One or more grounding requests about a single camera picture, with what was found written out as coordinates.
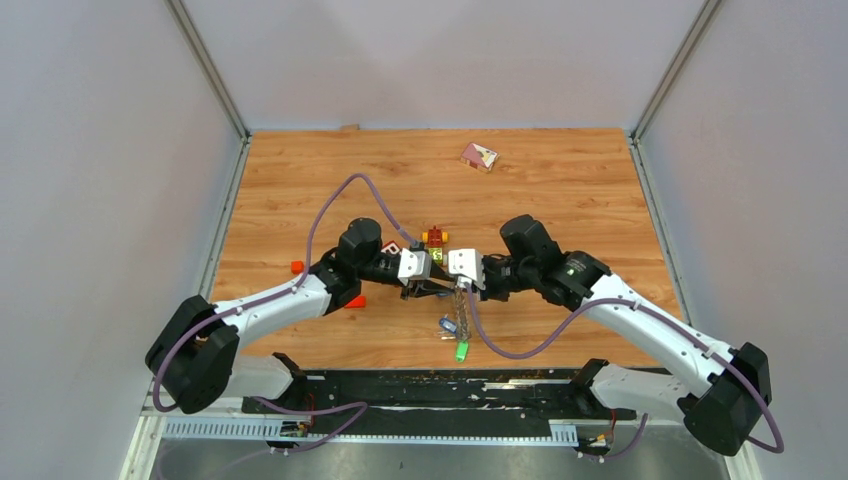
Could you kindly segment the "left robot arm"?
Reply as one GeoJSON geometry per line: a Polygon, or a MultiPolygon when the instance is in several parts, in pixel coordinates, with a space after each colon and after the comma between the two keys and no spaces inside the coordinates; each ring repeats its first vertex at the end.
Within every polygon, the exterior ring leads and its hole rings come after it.
{"type": "Polygon", "coordinates": [[[383,251],[380,225],[353,220],[335,248],[292,280],[258,294],[213,304],[185,299],[153,342],[145,364],[185,414],[220,398],[259,396],[283,413],[298,411],[306,386],[281,356],[243,356],[241,350],[299,321],[344,308],[365,282],[400,288],[404,298],[449,294],[453,277],[420,244],[383,251]]]}

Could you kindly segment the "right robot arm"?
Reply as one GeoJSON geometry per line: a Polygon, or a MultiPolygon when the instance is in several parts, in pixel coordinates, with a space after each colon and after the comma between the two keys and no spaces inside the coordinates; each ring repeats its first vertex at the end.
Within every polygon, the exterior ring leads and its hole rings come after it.
{"type": "Polygon", "coordinates": [[[564,251],[530,215],[500,229],[507,254],[472,256],[467,291],[474,318],[477,301],[505,302],[534,291],[564,307],[568,317],[544,341],[521,353],[538,355],[581,316],[616,332],[664,368],[650,373],[593,359],[579,372],[571,403],[584,417],[627,409],[683,425],[703,446],[736,455],[750,443],[781,454],[785,440],[770,411],[772,385],[767,354],[746,342],[739,347],[677,320],[647,300],[608,265],[584,251],[564,251]]]}

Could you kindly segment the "blue key tag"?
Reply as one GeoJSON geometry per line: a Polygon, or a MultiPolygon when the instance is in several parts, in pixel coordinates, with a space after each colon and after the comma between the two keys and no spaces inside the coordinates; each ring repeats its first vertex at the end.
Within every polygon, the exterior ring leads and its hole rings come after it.
{"type": "Polygon", "coordinates": [[[456,334],[458,332],[458,325],[447,317],[443,317],[439,320],[439,326],[444,331],[451,334],[456,334]]]}

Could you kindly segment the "green key tag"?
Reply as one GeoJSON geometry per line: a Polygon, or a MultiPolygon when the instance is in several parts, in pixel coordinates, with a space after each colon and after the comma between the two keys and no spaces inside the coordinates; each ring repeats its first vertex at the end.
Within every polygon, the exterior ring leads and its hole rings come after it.
{"type": "Polygon", "coordinates": [[[455,350],[455,361],[463,363],[467,358],[468,350],[469,342],[467,340],[459,341],[455,350]]]}

